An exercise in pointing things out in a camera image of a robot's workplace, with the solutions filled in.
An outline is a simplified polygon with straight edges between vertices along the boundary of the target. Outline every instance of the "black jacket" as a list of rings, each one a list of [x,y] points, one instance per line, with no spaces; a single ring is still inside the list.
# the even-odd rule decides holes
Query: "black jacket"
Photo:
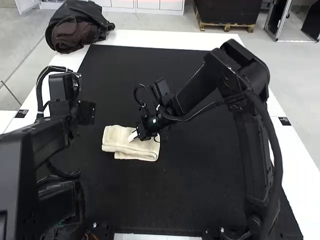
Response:
[[[51,49],[71,53],[84,44],[105,40],[106,32],[115,27],[93,1],[67,0],[50,19],[45,40]]]

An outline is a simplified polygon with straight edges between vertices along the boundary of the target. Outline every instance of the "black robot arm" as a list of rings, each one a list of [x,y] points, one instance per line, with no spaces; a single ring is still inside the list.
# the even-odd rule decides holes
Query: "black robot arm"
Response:
[[[236,123],[241,159],[245,175],[245,213],[248,222],[244,234],[221,226],[222,240],[248,237],[254,240],[273,239],[273,226],[280,211],[283,166],[278,139],[267,111],[270,73],[259,58],[235,40],[225,42],[204,57],[204,63],[187,84],[173,95],[164,79],[152,86],[140,84],[134,91],[139,104],[140,121],[129,140],[155,137],[163,128],[177,122],[190,121],[214,107],[227,105]],[[149,91],[155,114],[137,97],[137,91]],[[198,111],[193,109],[218,89],[222,99]],[[272,167],[269,141],[274,154]]]
[[[61,67],[46,69],[56,72],[57,68]],[[44,71],[38,80],[43,78]],[[84,236],[80,171],[60,172],[50,163],[52,155],[70,145],[78,125],[94,123],[95,103],[78,99],[80,83],[77,73],[50,75],[50,117],[42,112],[34,124],[0,135],[0,239],[40,239],[61,221],[74,226],[74,239]],[[41,85],[37,84],[38,109],[44,111],[42,96],[39,101]],[[44,163],[56,175],[37,182],[36,171]]]

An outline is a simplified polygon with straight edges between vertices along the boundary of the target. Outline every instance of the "cable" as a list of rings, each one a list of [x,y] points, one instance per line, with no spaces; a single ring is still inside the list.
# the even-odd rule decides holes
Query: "cable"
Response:
[[[82,171],[78,170],[77,172],[65,172],[65,171],[61,171],[59,169],[57,169],[55,166],[52,165],[52,163],[50,162],[50,160],[48,160],[48,162],[46,163],[46,166],[48,168],[48,170],[57,175],[58,177],[61,177],[63,179],[78,179],[81,176]]]
[[[38,168],[40,168],[44,163],[46,163],[47,161],[49,161],[49,159],[57,154],[58,152],[62,151],[62,149],[58,149],[56,151],[54,151],[50,156],[48,156],[46,159],[44,159],[43,161],[39,162],[38,164],[35,165],[35,169],[37,170]]]
[[[190,114],[187,114],[183,117],[177,117],[177,116],[172,116],[172,115],[169,115],[165,112],[164,108],[161,106],[159,107],[158,111],[161,113],[161,115],[165,118],[165,119],[168,119],[168,120],[171,120],[171,121],[176,121],[176,122],[187,122],[187,121],[190,121],[191,119],[193,119],[194,117],[196,116],[199,116],[200,114],[203,114],[205,113],[206,111],[212,109],[212,108],[215,108],[215,107],[218,107],[218,106],[221,106],[221,105],[224,105],[226,102],[229,102],[229,101],[234,101],[237,99],[237,97],[240,97],[242,96],[242,93],[239,93],[239,94],[236,94],[236,95],[232,95],[232,96],[229,96],[229,97],[225,97],[225,98],[221,98],[217,101],[213,101],[211,102],[210,104],[204,106],[203,108],[201,108],[200,110],[198,110],[196,113],[192,114],[191,116],[188,116]]]
[[[266,209],[266,215],[263,219],[261,227],[260,240],[268,239],[269,232],[273,227],[273,223],[277,217],[275,210],[277,209],[279,195],[281,191],[282,177],[283,177],[283,160],[279,141],[276,131],[266,106],[262,103],[260,97],[251,90],[245,90],[244,95],[253,103],[257,113],[261,116],[265,129],[268,134],[270,145],[274,156],[274,172],[273,184],[269,195],[269,203]]]
[[[49,105],[50,101],[47,101],[44,105],[43,105],[43,111],[47,108],[47,106]]]
[[[248,231],[245,234],[243,234],[238,240],[245,240],[245,239],[247,239],[247,238],[249,238],[251,236],[252,236],[251,232]]]
[[[43,178],[41,178],[40,180],[38,180],[36,182],[36,185],[37,187],[41,187],[45,184],[48,184],[48,183],[51,183],[51,182],[60,182],[60,181],[63,181],[64,179],[62,177],[59,177],[57,175],[48,175],[48,176],[45,176]]]
[[[147,90],[147,92],[149,93],[150,98],[151,98],[152,101],[153,101],[154,107],[156,108],[156,107],[159,105],[158,101],[155,99],[154,95],[150,92],[149,88],[146,87],[146,86],[145,86],[144,84],[142,84],[142,83],[139,83],[139,85],[136,86],[136,87],[134,88],[134,90],[133,90],[134,100],[139,104],[139,106],[141,106],[141,107],[145,107],[145,106],[146,106],[146,103],[143,102],[143,101],[141,101],[141,100],[137,97],[137,92],[138,92],[138,90],[139,90],[139,89],[142,89],[142,88]]]
[[[160,143],[159,141],[157,141],[156,136],[153,137],[153,141],[155,141],[156,143]]]
[[[36,118],[43,118],[44,117],[44,103],[42,98],[42,84],[44,81],[44,78],[51,72],[59,72],[59,73],[73,73],[72,70],[63,67],[63,66],[47,66],[45,67],[39,74],[37,80],[36,80],[36,86],[35,86],[35,93],[36,93],[36,100],[38,104],[38,113],[36,115]]]

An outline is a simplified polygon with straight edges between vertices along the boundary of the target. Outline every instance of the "white towel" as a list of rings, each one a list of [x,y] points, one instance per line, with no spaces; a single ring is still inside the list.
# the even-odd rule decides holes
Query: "white towel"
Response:
[[[106,126],[102,137],[102,151],[114,153],[115,159],[139,159],[154,162],[158,159],[160,136],[148,141],[138,138],[128,141],[135,129],[120,125]]]

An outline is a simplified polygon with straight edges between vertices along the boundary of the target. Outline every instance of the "gray floor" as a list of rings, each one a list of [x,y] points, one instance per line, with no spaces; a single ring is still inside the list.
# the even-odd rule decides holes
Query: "gray floor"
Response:
[[[7,80],[21,102],[28,96],[39,72],[55,54],[42,39],[52,14],[51,10],[35,9],[19,16],[14,8],[0,8],[0,79]],[[184,16],[119,12],[107,12],[104,16],[114,22],[117,29],[200,32],[189,4]],[[320,92],[317,71],[320,43],[274,43],[263,30],[265,19],[266,14],[260,14],[252,34],[239,28],[232,28],[230,33],[239,34],[245,46],[268,65],[270,87],[320,169],[320,99],[317,97]],[[223,33],[219,27],[206,32]],[[297,18],[290,17],[280,39],[301,38],[305,36],[298,30]],[[16,109],[19,104],[2,87],[0,110]]]

